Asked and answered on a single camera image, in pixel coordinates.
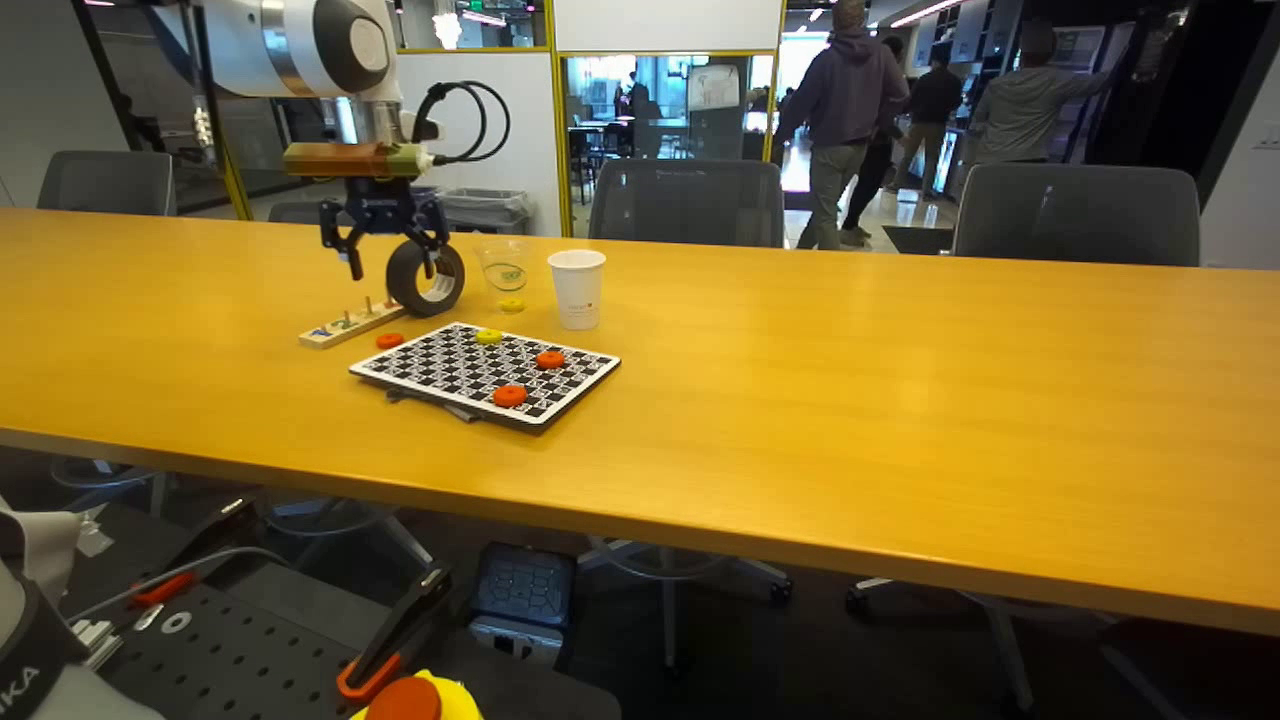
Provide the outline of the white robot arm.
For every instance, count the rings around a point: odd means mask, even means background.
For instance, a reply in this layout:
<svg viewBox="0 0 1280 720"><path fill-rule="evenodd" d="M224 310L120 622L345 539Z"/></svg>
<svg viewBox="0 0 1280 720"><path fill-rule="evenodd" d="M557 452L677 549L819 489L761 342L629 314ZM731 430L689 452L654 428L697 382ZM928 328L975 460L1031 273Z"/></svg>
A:
<svg viewBox="0 0 1280 720"><path fill-rule="evenodd" d="M331 99L331 139L292 139L297 175L339 179L345 201L321 209L321 242L365 276L361 238L391 230L384 280L455 280L445 213L417 175L427 150L399 124L394 28L389 0L198 0L207 75L235 97Z"/></svg>

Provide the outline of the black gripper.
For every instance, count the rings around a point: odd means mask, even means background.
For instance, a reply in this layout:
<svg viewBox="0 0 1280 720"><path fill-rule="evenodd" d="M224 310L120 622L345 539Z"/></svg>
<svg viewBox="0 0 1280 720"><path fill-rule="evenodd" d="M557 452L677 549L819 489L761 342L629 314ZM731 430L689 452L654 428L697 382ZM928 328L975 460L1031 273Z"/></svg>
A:
<svg viewBox="0 0 1280 720"><path fill-rule="evenodd" d="M345 201L321 202L321 242L339 252L351 280L365 280L365 230L399 230L421 252L413 280L436 282L436 248L446 236L445 209L427 189L407 179L347 179Z"/></svg>

